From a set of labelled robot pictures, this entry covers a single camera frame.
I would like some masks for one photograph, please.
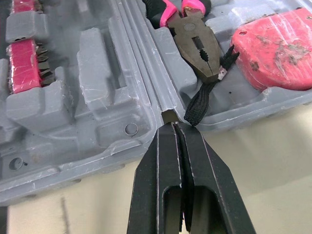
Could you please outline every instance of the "pink rubber grip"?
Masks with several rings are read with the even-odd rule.
[[[206,14],[206,8],[204,6],[204,4],[200,1],[200,0],[183,0],[182,1],[182,13],[184,15],[184,8],[189,7],[192,9],[198,9],[200,10],[203,15]]]
[[[163,0],[163,2],[166,3],[167,7],[164,11],[164,13],[162,14],[161,18],[160,18],[160,23],[159,26],[160,27],[167,27],[167,21],[168,19],[175,13],[175,12],[179,12],[177,7],[170,2],[169,0]]]

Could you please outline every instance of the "gray plastic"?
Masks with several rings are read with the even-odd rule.
[[[47,0],[44,14],[9,16],[10,2],[0,1],[0,205],[120,169],[146,152],[162,112],[183,121],[201,83],[169,29],[152,28],[141,0]],[[206,24],[225,52],[239,25],[299,6],[311,11],[312,3],[214,0]],[[9,95],[5,49],[21,38],[44,44],[56,81]],[[235,128],[311,101],[311,91],[260,93],[234,66],[198,128]]]

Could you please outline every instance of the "tool compartment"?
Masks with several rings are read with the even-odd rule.
[[[46,0],[42,12],[0,2],[0,205],[107,173],[140,158],[163,125],[183,120],[200,81],[168,28],[155,30],[141,0]],[[236,29],[306,0],[213,0],[206,25],[222,52]],[[6,48],[33,39],[55,81],[11,94]],[[202,131],[235,128],[312,101],[311,91],[254,89],[237,66],[212,91]]]

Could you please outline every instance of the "black strap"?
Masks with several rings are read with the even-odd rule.
[[[187,106],[184,119],[192,126],[198,125],[204,118],[209,107],[209,94],[219,82],[220,80],[210,84],[202,84],[200,90],[191,99],[189,105]]]
[[[239,52],[232,54],[234,50],[234,45],[232,45],[228,52],[220,58],[220,65],[226,71],[230,69],[230,67],[235,63],[239,56]],[[184,119],[188,121],[192,126],[198,125],[202,119],[205,117],[205,114],[209,107],[209,94],[212,89],[218,84],[221,80],[217,80],[210,84],[202,84],[200,90],[195,94],[195,96],[191,99],[186,112]]]

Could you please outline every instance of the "table surface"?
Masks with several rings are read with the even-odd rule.
[[[311,233],[312,106],[204,137],[230,167],[258,234]],[[137,165],[9,207],[8,233],[125,234]]]

